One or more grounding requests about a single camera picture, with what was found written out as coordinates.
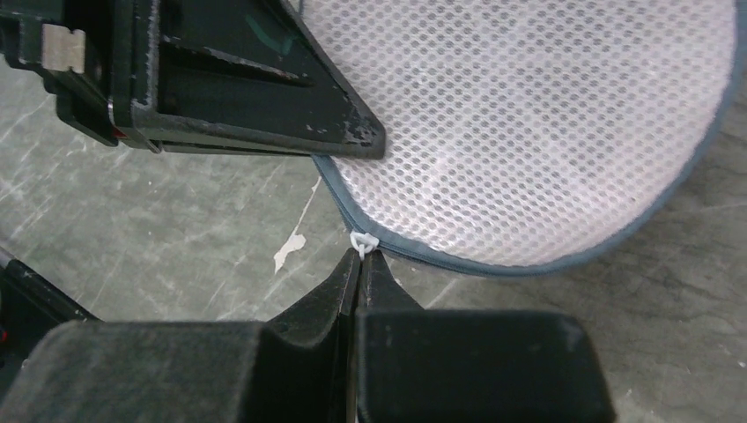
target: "gray concrete surface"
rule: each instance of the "gray concrete surface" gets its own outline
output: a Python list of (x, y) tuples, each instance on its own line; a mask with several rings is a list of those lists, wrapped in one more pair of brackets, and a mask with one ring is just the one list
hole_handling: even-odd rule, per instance
[[(668, 206), (591, 263), (525, 279), (390, 260), (393, 272), (429, 308), (577, 316), (619, 421), (747, 421), (740, 101)], [(33, 74), (0, 64), (0, 246), (103, 319), (268, 319), (348, 247), (309, 159), (106, 148), (59, 122), (54, 102)]]

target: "gray fabric trim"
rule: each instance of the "gray fabric trim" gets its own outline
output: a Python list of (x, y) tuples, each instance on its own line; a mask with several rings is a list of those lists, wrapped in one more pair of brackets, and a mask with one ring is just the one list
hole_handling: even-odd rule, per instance
[(345, 224), (359, 232), (368, 232), (376, 238), (379, 238), (381, 249), (390, 251), (398, 256), (422, 263), (428, 263), (451, 271), (459, 271), (460, 273), (478, 276), (530, 276), (557, 271), (565, 267), (584, 263), (591, 258), (602, 254), (607, 249), (619, 244), (622, 240), (636, 232), (644, 223), (646, 223), (646, 221), (648, 221), (651, 216), (653, 216), (654, 213), (658, 211), (664, 203), (666, 203), (667, 199), (669, 199), (669, 197), (674, 193), (679, 184), (687, 178), (695, 167), (695, 164), (705, 154), (707, 147), (719, 133), (721, 120), (742, 82), (744, 57), (745, 54), (747, 54), (747, 0), (736, 0), (736, 14), (737, 43), (731, 81), (724, 90), (721, 105), (719, 106), (719, 109), (716, 112), (716, 117), (706, 132), (703, 141), (696, 148), (690, 160), (684, 164), (682, 173), (679, 177), (677, 177), (676, 180), (661, 193), (659, 198), (648, 210), (636, 218), (636, 220), (628, 224), (628, 226), (608, 238), (607, 241), (600, 243), (592, 249), (587, 249), (583, 252), (565, 256), (550, 263), (539, 264), (536, 266), (498, 266), (451, 256), (431, 249), (420, 241), (404, 238), (372, 221), (360, 209), (360, 207), (358, 207), (355, 201), (353, 201), (334, 161), (332, 161), (329, 156), (314, 156), (314, 163), (322, 174), (322, 179), (324, 179), (329, 190), (332, 192), (332, 196), (335, 198), (337, 206), (343, 214)]

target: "white plastic zipper pull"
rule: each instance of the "white plastic zipper pull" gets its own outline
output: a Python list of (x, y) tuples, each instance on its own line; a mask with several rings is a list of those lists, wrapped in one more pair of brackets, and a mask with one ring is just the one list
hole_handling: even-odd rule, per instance
[(360, 259), (363, 260), (366, 254), (374, 251), (379, 247), (379, 239), (375, 236), (360, 232), (351, 232), (351, 244), (352, 247), (360, 254)]

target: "white mesh fabric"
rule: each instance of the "white mesh fabric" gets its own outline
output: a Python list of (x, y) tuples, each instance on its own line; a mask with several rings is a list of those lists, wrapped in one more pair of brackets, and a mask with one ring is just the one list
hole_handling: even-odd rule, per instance
[(480, 263), (607, 240), (714, 119), (733, 0), (306, 0), (304, 20), (388, 132), (335, 159), (381, 226)]

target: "black plastic jaw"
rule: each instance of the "black plastic jaw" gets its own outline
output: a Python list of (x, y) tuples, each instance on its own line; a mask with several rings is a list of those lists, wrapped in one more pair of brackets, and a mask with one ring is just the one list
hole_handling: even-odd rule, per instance
[(285, 0), (3, 0), (0, 31), (6, 61), (105, 145), (384, 154), (383, 126)]

